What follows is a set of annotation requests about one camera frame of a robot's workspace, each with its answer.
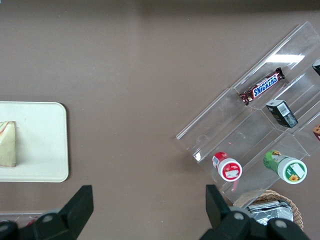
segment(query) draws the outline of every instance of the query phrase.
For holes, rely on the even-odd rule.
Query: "snickers bar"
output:
[[[284,78],[285,76],[283,75],[281,68],[278,67],[274,73],[264,77],[261,81],[251,87],[250,90],[241,93],[239,96],[243,100],[244,104],[248,105],[255,98],[263,94],[265,91]]]

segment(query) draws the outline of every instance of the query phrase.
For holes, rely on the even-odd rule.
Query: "small black package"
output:
[[[298,120],[284,100],[271,100],[266,106],[281,126],[293,128],[298,124]]]
[[[320,59],[315,61],[315,63],[312,65],[313,69],[316,71],[317,74],[320,76]]]

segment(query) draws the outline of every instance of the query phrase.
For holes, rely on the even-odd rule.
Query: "clear acrylic display stand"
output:
[[[36,221],[43,213],[33,212],[0,212],[0,223],[12,221],[18,225],[18,228],[24,228],[28,224]]]
[[[279,179],[263,164],[267,151],[302,160],[320,147],[313,134],[320,124],[320,76],[312,68],[319,57],[320,36],[309,22],[299,25],[176,136],[234,205],[249,205]],[[276,68],[285,79],[245,105],[239,94]],[[298,124],[279,125],[266,107],[270,100],[286,101]],[[212,164],[217,152],[241,164],[238,181],[220,177]]]

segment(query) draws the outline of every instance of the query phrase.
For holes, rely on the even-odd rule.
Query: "wicker basket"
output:
[[[297,224],[301,229],[304,228],[304,223],[302,222],[301,213],[299,212],[299,209],[297,206],[287,197],[280,195],[276,191],[273,190],[267,190],[265,193],[261,194],[254,202],[253,204],[262,204],[262,203],[268,203],[272,201],[277,201],[279,199],[283,199],[287,201],[290,206],[292,207],[293,212],[293,222]]]

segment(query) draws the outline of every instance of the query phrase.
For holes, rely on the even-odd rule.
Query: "brown table surface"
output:
[[[0,182],[0,210],[62,207],[91,184],[80,240],[199,239],[213,180],[175,135],[298,24],[320,33],[319,19],[318,0],[2,0],[0,101],[66,106],[70,173]],[[272,187],[314,240],[316,156],[304,182]]]

